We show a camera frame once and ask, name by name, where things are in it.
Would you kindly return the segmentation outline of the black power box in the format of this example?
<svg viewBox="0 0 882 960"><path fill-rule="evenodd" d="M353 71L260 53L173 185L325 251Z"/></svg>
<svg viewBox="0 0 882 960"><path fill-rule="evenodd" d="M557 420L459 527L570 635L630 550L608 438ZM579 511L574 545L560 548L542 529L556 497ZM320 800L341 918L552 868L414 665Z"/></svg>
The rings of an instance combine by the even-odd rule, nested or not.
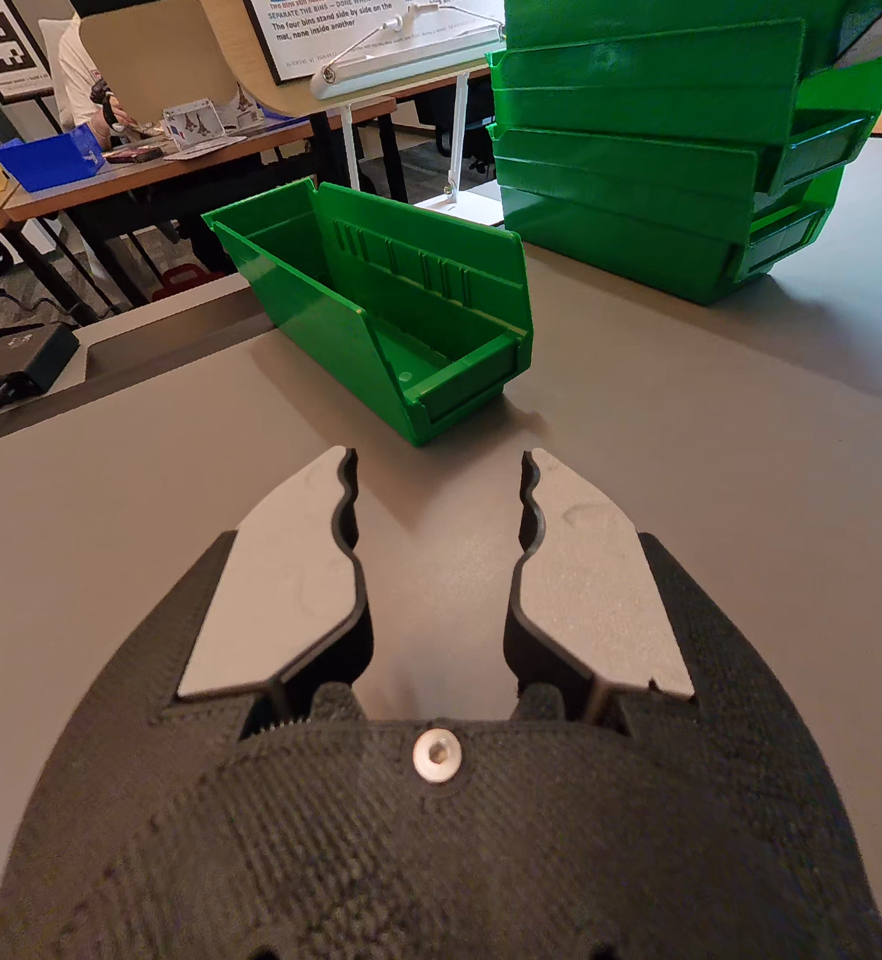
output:
<svg viewBox="0 0 882 960"><path fill-rule="evenodd" d="M45 394L79 348L75 331L63 322L2 336L0 387L8 386L15 401Z"/></svg>

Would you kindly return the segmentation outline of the red plastic container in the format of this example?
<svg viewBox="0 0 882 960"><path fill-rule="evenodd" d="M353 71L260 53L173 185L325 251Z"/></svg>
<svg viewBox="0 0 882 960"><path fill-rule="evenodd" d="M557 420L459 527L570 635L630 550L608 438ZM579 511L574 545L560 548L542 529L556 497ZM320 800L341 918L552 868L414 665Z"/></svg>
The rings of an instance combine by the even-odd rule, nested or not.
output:
<svg viewBox="0 0 882 960"><path fill-rule="evenodd" d="M151 294L151 302L158 303L225 277L224 271L209 271L194 262L183 263L160 274L159 286Z"/></svg>

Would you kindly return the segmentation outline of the light grey desk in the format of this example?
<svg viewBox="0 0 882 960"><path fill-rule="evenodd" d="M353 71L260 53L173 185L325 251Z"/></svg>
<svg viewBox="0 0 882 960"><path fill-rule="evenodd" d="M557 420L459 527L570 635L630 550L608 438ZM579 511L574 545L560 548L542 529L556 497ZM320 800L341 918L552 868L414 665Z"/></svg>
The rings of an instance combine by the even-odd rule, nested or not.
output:
<svg viewBox="0 0 882 960"><path fill-rule="evenodd" d="M811 249L701 308L525 248L530 369L422 448L283 333L242 279L174 307L227 345L0 423L0 878L100 670L220 533L356 449L375 719L501 719L522 454L654 534L779 678L828 762L882 914L882 138Z"/></svg>

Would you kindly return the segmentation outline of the white display stand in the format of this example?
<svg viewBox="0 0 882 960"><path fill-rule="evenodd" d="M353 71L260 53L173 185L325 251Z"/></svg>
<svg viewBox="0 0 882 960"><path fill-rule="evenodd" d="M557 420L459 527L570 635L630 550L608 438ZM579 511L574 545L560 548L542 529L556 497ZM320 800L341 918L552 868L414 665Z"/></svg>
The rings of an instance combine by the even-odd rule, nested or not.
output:
<svg viewBox="0 0 882 960"><path fill-rule="evenodd" d="M454 83L451 156L443 192L422 209L483 226L504 222L502 204L461 187L469 81L507 48L505 14L496 2L365 2L350 13L350 40L323 59L311 95L336 106L347 174L361 189L353 110L378 94L422 93Z"/></svg>

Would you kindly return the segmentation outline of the blue plastic bin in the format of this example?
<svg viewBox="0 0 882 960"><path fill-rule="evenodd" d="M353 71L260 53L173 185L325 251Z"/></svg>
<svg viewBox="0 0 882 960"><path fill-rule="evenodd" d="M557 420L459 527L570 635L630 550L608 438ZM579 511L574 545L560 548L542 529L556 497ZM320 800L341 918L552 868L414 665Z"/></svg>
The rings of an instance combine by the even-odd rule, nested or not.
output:
<svg viewBox="0 0 882 960"><path fill-rule="evenodd" d="M31 142L0 145L0 165L31 193L74 184L99 174L106 159L87 124Z"/></svg>

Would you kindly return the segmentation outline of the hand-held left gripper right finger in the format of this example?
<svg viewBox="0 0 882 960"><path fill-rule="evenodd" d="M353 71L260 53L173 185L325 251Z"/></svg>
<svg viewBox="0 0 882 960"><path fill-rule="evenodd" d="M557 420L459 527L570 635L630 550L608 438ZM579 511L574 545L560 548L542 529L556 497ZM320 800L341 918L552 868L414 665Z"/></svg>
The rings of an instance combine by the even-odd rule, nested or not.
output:
<svg viewBox="0 0 882 960"><path fill-rule="evenodd" d="M519 693L564 702L696 691L640 534L615 501L543 448L521 456L521 555L503 654Z"/></svg>

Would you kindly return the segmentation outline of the green plastic bin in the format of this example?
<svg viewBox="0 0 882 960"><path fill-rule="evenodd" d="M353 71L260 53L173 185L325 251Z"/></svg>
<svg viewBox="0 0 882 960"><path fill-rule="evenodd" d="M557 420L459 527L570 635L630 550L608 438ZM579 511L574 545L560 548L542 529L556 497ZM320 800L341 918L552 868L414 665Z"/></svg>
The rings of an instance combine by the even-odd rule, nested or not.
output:
<svg viewBox="0 0 882 960"><path fill-rule="evenodd" d="M617 186L737 199L777 195L845 166L875 121L862 111L803 109L786 141L767 146L497 124L488 132L502 186L574 200Z"/></svg>
<svg viewBox="0 0 882 960"><path fill-rule="evenodd" d="M839 197L845 169L793 187L752 215L734 241L500 187L506 228L555 254L711 306L812 246Z"/></svg>
<svg viewBox="0 0 882 960"><path fill-rule="evenodd" d="M506 2L502 126L768 146L882 2Z"/></svg>
<svg viewBox="0 0 882 960"><path fill-rule="evenodd" d="M203 218L275 327L413 447L531 366L515 232L308 177Z"/></svg>

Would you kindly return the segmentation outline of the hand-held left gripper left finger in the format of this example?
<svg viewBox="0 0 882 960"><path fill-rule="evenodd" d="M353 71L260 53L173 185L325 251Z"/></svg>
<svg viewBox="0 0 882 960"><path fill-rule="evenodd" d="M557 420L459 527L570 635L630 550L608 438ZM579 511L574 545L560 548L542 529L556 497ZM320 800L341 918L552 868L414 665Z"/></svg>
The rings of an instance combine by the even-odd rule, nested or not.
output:
<svg viewBox="0 0 882 960"><path fill-rule="evenodd" d="M183 701L257 693L309 706L370 665L373 625L359 528L357 451L333 446L262 498L235 529L178 686Z"/></svg>

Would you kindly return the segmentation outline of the black-and-white marker sign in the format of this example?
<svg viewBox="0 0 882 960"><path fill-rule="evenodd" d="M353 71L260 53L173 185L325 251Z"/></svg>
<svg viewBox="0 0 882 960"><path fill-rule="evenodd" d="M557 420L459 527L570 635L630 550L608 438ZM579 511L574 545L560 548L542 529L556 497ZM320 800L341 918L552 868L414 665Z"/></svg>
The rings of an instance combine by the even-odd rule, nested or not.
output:
<svg viewBox="0 0 882 960"><path fill-rule="evenodd" d="M0 1L0 102L7 106L52 95L45 53L13 3Z"/></svg>

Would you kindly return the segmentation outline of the printed instruction sheet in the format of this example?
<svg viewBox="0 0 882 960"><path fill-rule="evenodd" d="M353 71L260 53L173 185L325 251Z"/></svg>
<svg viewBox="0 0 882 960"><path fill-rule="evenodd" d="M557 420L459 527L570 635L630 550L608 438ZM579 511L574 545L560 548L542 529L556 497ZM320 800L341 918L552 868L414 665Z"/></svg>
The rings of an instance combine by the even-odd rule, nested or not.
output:
<svg viewBox="0 0 882 960"><path fill-rule="evenodd" d="M414 66L476 59L505 42L502 1L245 1L277 85L323 89Z"/></svg>

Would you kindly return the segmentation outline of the long wooden table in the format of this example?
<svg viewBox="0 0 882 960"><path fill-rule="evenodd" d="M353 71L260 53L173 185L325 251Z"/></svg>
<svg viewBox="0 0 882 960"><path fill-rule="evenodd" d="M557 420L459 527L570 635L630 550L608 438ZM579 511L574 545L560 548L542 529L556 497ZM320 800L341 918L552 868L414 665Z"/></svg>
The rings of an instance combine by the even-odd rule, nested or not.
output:
<svg viewBox="0 0 882 960"><path fill-rule="evenodd" d="M352 120L365 122L382 116L391 118L397 108L398 102L394 97L355 102L351 106ZM125 195L141 188L183 181L189 174L223 173L232 162L249 157L259 159L262 154L268 153L274 160L258 167L258 174L268 186L258 186L257 192L305 177L315 179L316 182L316 155L313 151L287 158L282 156L280 159L275 155L282 147L308 141L312 136L311 123L307 118L303 118L296 123L267 126L262 131L245 136L240 142L195 159L169 158L133 164L106 164L94 176L35 192L18 186L12 197L3 203L0 230L20 226L31 219L67 212L95 201Z"/></svg>

